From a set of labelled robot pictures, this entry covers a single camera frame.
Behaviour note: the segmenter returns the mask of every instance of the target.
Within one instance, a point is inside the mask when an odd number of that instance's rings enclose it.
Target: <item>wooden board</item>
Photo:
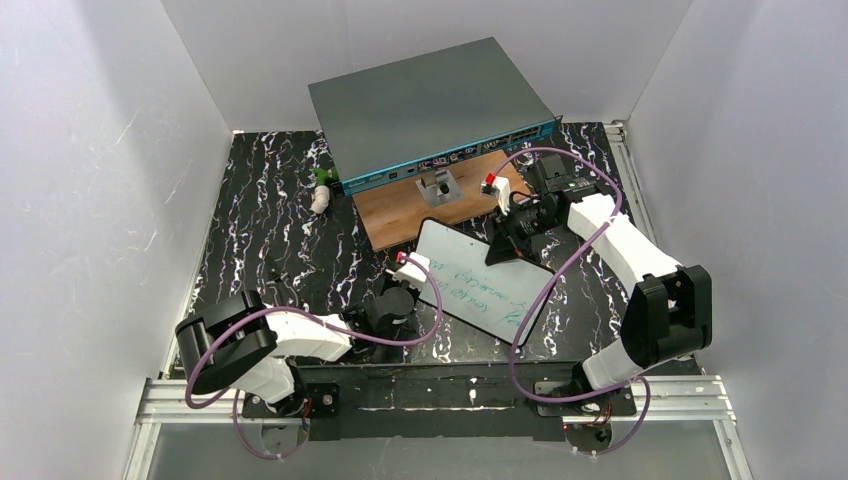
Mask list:
[[[504,160],[506,155],[498,151],[448,167],[462,190],[462,198],[438,207],[427,205],[418,191],[415,182],[421,175],[355,194],[353,201],[372,248],[383,250],[416,238],[421,222],[427,217],[454,225],[491,212],[498,202],[480,193],[480,182]],[[509,179],[513,191],[530,193],[512,165],[507,165],[500,176]]]

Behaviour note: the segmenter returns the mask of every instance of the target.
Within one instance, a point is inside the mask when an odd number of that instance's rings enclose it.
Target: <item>green object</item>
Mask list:
[[[324,170],[323,168],[315,167],[312,169],[312,172],[317,177],[318,185],[326,185],[331,180],[338,180],[339,174],[336,173],[336,167],[333,167],[329,170]]]

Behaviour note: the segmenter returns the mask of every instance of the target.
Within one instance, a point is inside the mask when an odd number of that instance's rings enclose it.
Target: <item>metal bracket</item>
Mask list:
[[[462,189],[450,171],[436,170],[433,175],[434,177],[427,176],[415,182],[430,207],[438,207],[462,198]]]
[[[312,399],[309,418],[333,418],[338,416],[339,386],[335,383],[310,383],[306,385],[306,395]],[[249,394],[244,397],[241,415],[243,418],[279,418],[279,415],[265,405],[262,399]]]
[[[551,396],[557,397],[557,389],[567,389],[567,382],[536,382],[533,386],[536,395],[543,396]],[[637,413],[636,409],[633,406],[633,403],[630,402],[632,398],[632,392],[630,387],[625,387],[621,389],[621,394],[609,395],[609,402],[613,407],[613,413],[615,415],[634,415]],[[603,407],[606,408],[607,400],[604,400]],[[579,412],[580,410],[580,402],[574,403],[560,403],[560,404],[548,404],[548,403],[540,403],[536,405],[536,411],[539,415],[543,417],[560,417],[563,415],[576,415],[575,412]],[[593,421],[592,416],[584,416],[581,422],[575,423],[591,423]]]
[[[721,377],[714,376],[649,376],[651,383],[651,408],[645,418],[654,421],[713,421],[718,440],[722,445],[730,476],[734,480],[751,478],[747,461],[736,434],[733,407]],[[221,399],[203,410],[192,410],[185,405],[184,380],[148,380],[136,417],[136,434],[133,440],[125,479],[147,478],[150,462],[159,437],[159,425],[165,423],[230,423],[235,391],[227,392]],[[645,388],[641,383],[631,385],[637,413],[633,416],[612,417],[612,422],[633,422],[645,405]],[[563,416],[564,424],[585,423],[586,415]],[[299,418],[241,419],[246,424],[299,425]]]

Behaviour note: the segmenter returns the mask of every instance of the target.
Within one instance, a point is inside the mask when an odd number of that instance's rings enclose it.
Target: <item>whiteboard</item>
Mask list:
[[[428,218],[421,224],[415,252],[430,259],[430,273],[439,285],[445,312],[512,343],[521,320],[553,272],[526,260],[487,266],[488,250],[487,243]],[[421,300],[436,305],[429,282]],[[519,346],[527,341],[545,303],[537,308]]]

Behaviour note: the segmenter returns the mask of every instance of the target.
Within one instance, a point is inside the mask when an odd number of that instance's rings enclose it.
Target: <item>blue front panel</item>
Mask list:
[[[487,138],[483,141],[463,147],[438,153],[432,157],[419,158],[391,168],[380,170],[368,175],[362,175],[342,182],[345,195],[364,192],[403,178],[412,177],[438,167],[459,163],[469,158],[503,150],[506,147],[547,137],[553,133],[557,119],[551,119],[540,125],[522,128],[508,134]]]

